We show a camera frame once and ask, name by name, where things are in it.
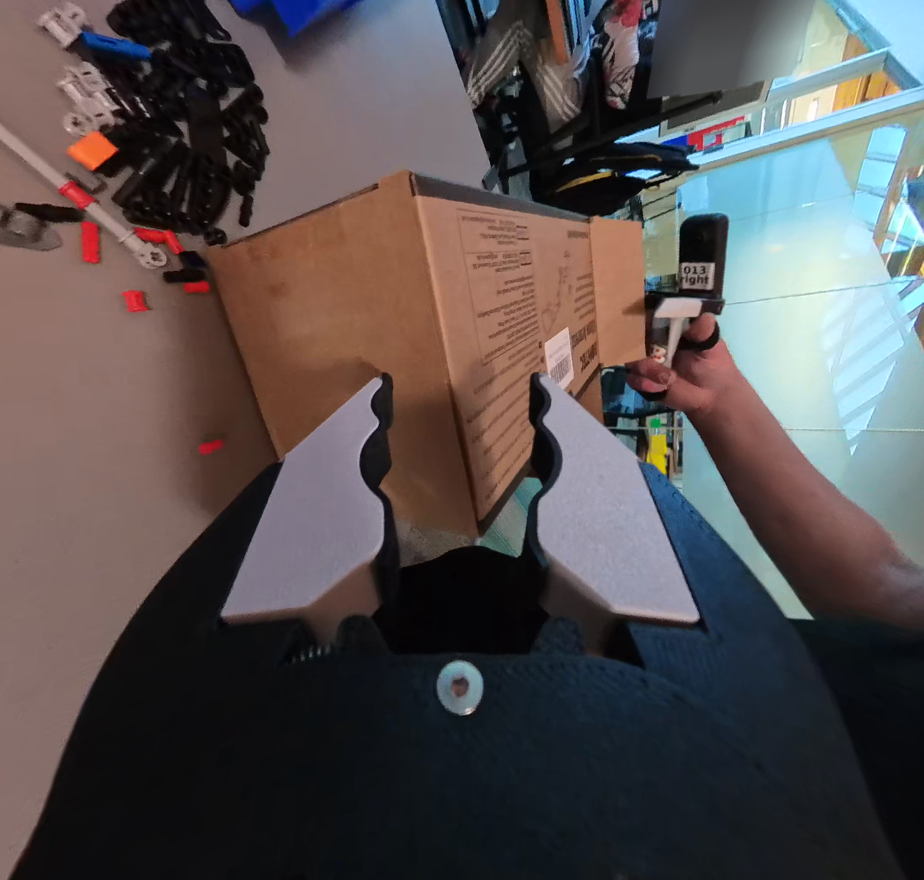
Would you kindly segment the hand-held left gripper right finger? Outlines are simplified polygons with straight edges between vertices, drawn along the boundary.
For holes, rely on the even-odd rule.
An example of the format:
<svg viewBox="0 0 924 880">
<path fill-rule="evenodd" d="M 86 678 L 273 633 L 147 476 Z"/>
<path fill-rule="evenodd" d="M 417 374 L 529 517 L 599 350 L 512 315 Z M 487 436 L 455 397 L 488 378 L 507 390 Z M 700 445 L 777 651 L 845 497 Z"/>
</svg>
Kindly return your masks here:
<svg viewBox="0 0 924 880">
<path fill-rule="evenodd" d="M 603 654 L 616 629 L 692 629 L 700 612 L 637 457 L 547 374 L 529 381 L 526 560 L 540 605 Z"/>
</svg>

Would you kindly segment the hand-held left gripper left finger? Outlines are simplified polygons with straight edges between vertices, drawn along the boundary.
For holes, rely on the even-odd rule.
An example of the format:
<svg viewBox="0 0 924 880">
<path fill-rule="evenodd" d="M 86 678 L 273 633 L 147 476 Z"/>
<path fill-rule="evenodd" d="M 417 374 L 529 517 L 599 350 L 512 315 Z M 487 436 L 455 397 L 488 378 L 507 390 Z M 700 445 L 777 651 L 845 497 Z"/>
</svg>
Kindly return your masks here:
<svg viewBox="0 0 924 880">
<path fill-rule="evenodd" d="M 229 625 L 299 620 L 318 643 L 371 616 L 400 568 L 392 468 L 394 384 L 370 379 L 281 461 L 222 608 Z"/>
</svg>

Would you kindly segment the brown cardboard box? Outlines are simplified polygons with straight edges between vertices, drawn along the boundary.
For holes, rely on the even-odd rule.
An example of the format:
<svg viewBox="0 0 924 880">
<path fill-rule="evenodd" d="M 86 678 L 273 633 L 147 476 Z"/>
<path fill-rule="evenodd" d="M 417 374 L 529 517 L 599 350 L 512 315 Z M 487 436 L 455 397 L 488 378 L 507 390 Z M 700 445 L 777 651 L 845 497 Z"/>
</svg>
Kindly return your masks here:
<svg viewBox="0 0 924 880">
<path fill-rule="evenodd" d="M 385 491 L 423 528 L 490 526 L 526 473 L 532 374 L 580 398 L 644 354 L 639 222 L 408 171 L 215 251 L 212 270 L 279 456 L 393 379 Z"/>
</svg>

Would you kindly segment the person's right forearm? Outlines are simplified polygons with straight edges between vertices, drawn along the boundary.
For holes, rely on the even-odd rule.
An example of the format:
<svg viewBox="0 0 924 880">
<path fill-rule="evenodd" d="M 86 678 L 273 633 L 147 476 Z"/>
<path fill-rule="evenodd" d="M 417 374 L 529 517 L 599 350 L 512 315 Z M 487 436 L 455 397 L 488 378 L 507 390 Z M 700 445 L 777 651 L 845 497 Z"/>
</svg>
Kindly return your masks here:
<svg viewBox="0 0 924 880">
<path fill-rule="evenodd" d="M 751 532 L 815 617 L 923 630 L 923 571 L 797 448 L 740 375 L 687 415 Z"/>
</svg>

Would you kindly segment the long grey lego axle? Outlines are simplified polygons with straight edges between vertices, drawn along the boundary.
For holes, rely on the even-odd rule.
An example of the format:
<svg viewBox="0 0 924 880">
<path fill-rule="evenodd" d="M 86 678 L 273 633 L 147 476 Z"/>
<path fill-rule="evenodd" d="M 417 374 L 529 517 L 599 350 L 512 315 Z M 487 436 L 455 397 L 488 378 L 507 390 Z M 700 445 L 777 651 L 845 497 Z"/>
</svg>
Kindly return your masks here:
<svg viewBox="0 0 924 880">
<path fill-rule="evenodd" d="M 1 142 L 13 155 L 43 181 L 50 184 L 56 192 L 74 207 L 90 218 L 95 224 L 109 233 L 119 245 L 126 249 L 140 266 L 150 270 L 160 270 L 167 266 L 167 252 L 159 246 L 140 238 L 133 230 L 122 225 L 110 215 L 89 193 L 76 181 L 48 164 L 42 157 L 32 151 L 5 125 L 1 126 Z"/>
</svg>

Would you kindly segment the pile of black lego pieces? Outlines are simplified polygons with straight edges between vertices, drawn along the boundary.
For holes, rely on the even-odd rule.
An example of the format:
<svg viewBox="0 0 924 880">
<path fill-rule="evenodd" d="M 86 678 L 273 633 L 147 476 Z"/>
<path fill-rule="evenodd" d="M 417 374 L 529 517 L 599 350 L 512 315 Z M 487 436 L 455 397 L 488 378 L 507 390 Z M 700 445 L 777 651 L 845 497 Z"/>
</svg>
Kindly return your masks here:
<svg viewBox="0 0 924 880">
<path fill-rule="evenodd" d="M 106 21 L 149 57 L 105 62 L 119 103 L 103 176 L 137 227 L 171 229 L 206 246 L 228 243 L 237 204 L 247 227 L 270 146 L 268 112 L 243 49 L 181 0 L 123 0 Z"/>
</svg>

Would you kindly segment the grey lego panel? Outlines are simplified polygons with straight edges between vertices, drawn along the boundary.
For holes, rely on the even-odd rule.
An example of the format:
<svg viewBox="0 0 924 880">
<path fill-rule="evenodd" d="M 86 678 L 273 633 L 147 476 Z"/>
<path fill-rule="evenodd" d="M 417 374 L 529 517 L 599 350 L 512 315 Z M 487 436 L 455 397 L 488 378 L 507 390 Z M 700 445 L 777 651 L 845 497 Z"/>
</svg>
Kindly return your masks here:
<svg viewBox="0 0 924 880">
<path fill-rule="evenodd" d="M 46 222 L 11 206 L 1 206 L 1 247 L 36 251 L 56 250 L 63 245 Z"/>
</svg>

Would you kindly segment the orange lego piece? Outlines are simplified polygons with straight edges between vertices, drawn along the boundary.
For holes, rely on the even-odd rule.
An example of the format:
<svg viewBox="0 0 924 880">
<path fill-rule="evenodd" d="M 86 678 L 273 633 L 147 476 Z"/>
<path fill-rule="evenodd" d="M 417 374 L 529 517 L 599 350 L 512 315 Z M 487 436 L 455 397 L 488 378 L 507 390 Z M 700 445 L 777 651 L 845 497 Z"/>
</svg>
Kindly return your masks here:
<svg viewBox="0 0 924 880">
<path fill-rule="evenodd" d="M 92 131 L 66 149 L 66 154 L 82 168 L 95 172 L 114 158 L 119 148 L 99 131 Z"/>
</svg>

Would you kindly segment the light grey lego connector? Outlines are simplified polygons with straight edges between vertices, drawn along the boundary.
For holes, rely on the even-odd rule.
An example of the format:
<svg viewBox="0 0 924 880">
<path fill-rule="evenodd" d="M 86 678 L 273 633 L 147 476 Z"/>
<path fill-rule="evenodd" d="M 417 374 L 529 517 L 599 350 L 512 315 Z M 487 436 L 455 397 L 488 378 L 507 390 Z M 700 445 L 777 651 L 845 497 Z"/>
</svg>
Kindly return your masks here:
<svg viewBox="0 0 924 880">
<path fill-rule="evenodd" d="M 81 62 L 65 66 L 56 87 L 71 104 L 63 118 L 69 135 L 82 138 L 93 131 L 108 131 L 120 122 L 120 105 L 110 94 L 109 81 L 95 65 Z"/>
<path fill-rule="evenodd" d="M 81 7 L 67 2 L 42 13 L 37 26 L 49 34 L 63 50 L 67 50 L 85 31 L 87 17 Z"/>
</svg>

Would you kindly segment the blue lego beam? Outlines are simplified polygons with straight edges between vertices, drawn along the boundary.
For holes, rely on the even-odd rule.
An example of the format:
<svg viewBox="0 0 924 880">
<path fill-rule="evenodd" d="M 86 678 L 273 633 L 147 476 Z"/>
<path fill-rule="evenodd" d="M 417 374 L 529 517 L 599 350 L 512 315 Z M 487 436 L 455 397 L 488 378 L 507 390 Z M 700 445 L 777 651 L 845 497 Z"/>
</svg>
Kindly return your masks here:
<svg viewBox="0 0 924 880">
<path fill-rule="evenodd" d="M 97 32 L 82 31 L 78 41 L 91 53 L 113 61 L 141 63 L 149 62 L 153 57 L 152 50 L 146 45 Z"/>
</svg>

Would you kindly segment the person's right hand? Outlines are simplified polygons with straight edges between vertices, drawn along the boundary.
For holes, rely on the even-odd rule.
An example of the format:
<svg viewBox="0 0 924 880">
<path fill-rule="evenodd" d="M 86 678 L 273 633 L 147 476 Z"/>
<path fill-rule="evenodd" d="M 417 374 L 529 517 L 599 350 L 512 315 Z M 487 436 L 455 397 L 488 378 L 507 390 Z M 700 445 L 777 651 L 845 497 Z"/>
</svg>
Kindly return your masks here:
<svg viewBox="0 0 924 880">
<path fill-rule="evenodd" d="M 690 417 L 713 411 L 745 387 L 717 318 L 709 312 L 689 323 L 671 366 L 648 357 L 630 362 L 627 370 L 628 385 L 642 398 Z"/>
</svg>

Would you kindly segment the glass railing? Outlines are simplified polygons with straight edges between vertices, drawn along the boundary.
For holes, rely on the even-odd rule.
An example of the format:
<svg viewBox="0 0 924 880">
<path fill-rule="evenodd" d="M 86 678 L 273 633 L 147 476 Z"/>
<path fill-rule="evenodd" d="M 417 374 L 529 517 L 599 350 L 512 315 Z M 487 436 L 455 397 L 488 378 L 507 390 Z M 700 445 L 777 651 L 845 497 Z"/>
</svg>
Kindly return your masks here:
<svg viewBox="0 0 924 880">
<path fill-rule="evenodd" d="M 730 219 L 722 336 L 783 427 L 922 447 L 922 86 L 727 148 L 681 191 Z"/>
</svg>

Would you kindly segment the black and yellow backpack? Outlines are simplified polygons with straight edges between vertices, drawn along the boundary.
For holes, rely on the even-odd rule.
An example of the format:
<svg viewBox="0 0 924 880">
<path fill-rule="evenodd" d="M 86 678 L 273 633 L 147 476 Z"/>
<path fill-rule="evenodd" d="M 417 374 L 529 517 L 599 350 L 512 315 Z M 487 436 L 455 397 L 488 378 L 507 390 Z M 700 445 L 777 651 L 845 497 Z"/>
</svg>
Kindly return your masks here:
<svg viewBox="0 0 924 880">
<path fill-rule="evenodd" d="M 549 205 L 584 216 L 609 215 L 651 186 L 697 172 L 690 149 L 655 142 L 614 142 L 563 162 L 541 184 Z"/>
</svg>

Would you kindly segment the wooden desk with black legs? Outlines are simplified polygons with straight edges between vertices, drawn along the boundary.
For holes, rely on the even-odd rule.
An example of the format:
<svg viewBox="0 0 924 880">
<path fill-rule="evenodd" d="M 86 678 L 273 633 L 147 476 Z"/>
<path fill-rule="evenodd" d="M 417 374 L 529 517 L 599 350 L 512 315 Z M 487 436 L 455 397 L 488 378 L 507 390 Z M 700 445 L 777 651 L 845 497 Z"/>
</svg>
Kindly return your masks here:
<svg viewBox="0 0 924 880">
<path fill-rule="evenodd" d="M 552 51 L 555 61 L 562 65 L 570 59 L 572 53 L 563 0 L 544 0 L 544 3 L 552 39 Z"/>
</svg>

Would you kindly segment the person's dark clothing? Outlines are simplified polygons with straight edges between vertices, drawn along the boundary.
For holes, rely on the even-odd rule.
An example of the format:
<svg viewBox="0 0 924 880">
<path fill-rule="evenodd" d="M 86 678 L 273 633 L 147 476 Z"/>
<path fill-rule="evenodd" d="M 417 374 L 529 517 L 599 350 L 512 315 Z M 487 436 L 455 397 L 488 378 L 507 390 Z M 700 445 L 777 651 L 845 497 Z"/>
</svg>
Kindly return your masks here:
<svg viewBox="0 0 924 880">
<path fill-rule="evenodd" d="M 907 878 L 923 877 L 923 635 L 867 620 L 793 620 L 847 726 Z"/>
</svg>

